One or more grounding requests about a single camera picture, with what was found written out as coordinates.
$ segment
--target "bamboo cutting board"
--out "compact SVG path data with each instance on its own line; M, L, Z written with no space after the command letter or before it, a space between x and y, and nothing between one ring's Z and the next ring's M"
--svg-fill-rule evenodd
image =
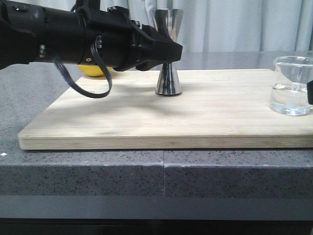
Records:
M103 99L68 89L19 133L22 149L313 147L313 113L291 117L269 106L271 70L183 70L183 94L155 94L159 71L112 72ZM89 91L103 78L82 77Z

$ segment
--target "gray countertop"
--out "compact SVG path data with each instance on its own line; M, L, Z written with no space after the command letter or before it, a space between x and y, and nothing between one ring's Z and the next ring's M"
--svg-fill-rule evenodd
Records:
M176 66L274 69L281 55L313 53L184 53ZM21 150L17 133L67 88L52 64L0 71L0 217L313 220L313 148Z

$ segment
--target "stainless steel jigger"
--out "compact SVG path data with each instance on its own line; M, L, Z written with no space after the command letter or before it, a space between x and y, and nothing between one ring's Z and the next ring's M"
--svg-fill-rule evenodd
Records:
M177 41L182 21L181 9L155 10L154 24L157 31L168 39ZM173 63L163 64L156 86L156 93L161 95L178 95L182 92L177 70Z

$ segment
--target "lemon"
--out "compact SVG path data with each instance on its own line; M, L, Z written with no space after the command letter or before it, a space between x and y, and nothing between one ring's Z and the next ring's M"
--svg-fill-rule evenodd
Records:
M96 66L96 65L78 65L78 68L81 72L91 77L97 77L97 76L103 75L99 66Z

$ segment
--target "clear liquid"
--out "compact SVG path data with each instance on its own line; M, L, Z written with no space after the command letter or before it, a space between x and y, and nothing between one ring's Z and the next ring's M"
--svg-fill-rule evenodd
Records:
M270 108L281 114L303 116L310 112L305 84L276 84L272 88Z

